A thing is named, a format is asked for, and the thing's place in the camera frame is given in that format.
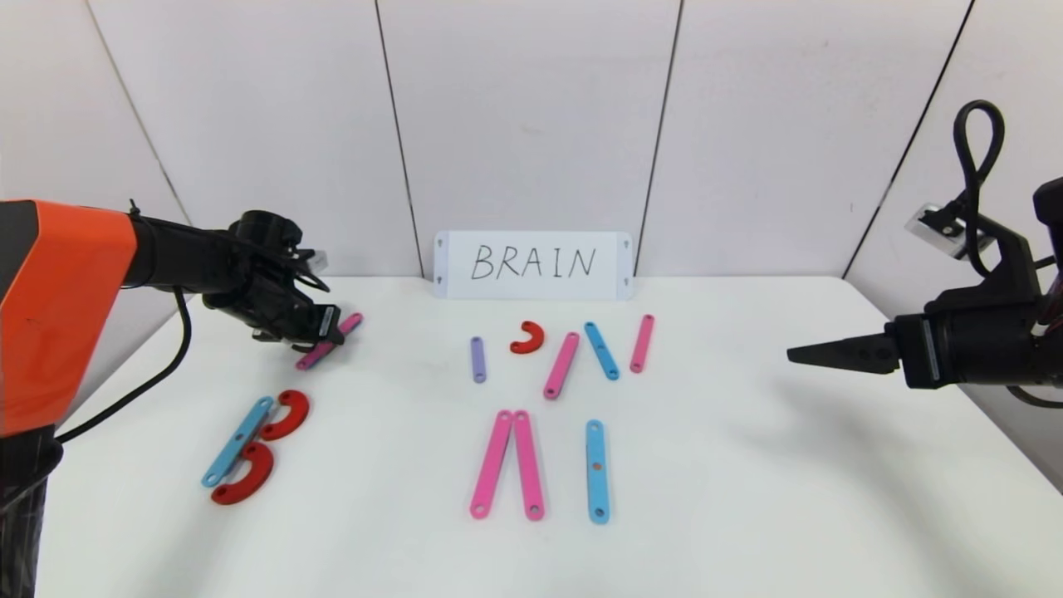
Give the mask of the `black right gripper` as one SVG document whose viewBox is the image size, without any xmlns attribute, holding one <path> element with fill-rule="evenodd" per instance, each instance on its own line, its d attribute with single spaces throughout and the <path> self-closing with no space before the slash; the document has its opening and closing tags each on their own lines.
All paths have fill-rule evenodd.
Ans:
<svg viewBox="0 0 1063 598">
<path fill-rule="evenodd" d="M 786 349 L 791 363 L 888 375 L 911 389 L 947 385 L 1036 385 L 1030 322 L 1018 309 L 949 310 L 897 317 L 889 336 L 858 336 Z"/>
</svg>

